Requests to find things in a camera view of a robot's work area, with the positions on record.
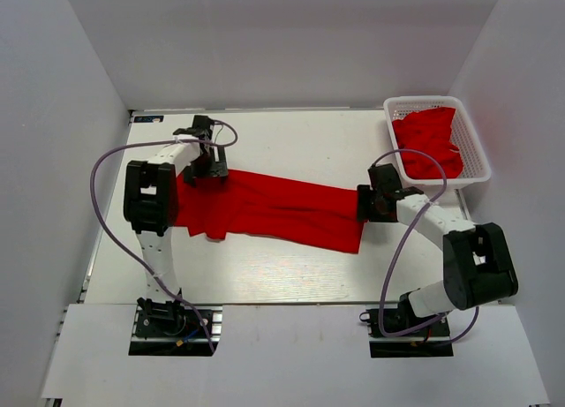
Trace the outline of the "red t shirt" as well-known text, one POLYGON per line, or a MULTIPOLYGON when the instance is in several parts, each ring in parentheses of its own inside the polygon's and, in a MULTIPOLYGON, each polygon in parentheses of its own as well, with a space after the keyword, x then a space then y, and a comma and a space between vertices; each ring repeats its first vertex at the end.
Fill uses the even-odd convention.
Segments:
POLYGON ((177 178, 177 227, 190 236, 224 240, 229 234, 273 237, 336 252, 357 254, 364 224, 357 220, 354 190, 250 171, 227 179, 177 178))

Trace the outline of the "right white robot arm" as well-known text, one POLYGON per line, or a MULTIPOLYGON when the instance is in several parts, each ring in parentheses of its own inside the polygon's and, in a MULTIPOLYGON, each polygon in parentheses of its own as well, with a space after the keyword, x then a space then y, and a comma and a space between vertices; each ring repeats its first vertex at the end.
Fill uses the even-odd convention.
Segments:
POLYGON ((401 296, 398 322, 405 333, 421 334, 434 316, 517 294, 516 271, 499 225, 455 217, 418 188, 402 186, 391 164, 373 165, 368 175, 370 183, 357 188, 357 218, 401 223, 442 252, 442 279, 401 296))

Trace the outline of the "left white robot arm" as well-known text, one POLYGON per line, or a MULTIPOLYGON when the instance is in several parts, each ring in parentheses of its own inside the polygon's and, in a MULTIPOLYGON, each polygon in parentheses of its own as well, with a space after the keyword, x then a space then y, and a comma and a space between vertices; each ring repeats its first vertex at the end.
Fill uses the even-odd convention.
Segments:
POLYGON ((201 179, 223 184, 228 178, 225 147, 215 140, 216 126, 226 124, 196 115, 192 125, 176 129, 174 140, 157 154, 127 164, 124 218, 139 241, 146 268, 146 298, 153 302, 174 302, 182 295, 172 253, 172 227, 180 208, 178 187, 194 188, 201 179))

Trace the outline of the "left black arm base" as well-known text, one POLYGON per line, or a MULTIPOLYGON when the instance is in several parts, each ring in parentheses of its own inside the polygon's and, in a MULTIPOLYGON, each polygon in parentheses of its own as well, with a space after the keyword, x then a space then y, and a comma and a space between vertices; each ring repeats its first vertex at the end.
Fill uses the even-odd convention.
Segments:
POLYGON ((177 301, 137 300, 128 354, 133 357, 211 357, 221 338, 222 308, 193 310, 177 301))

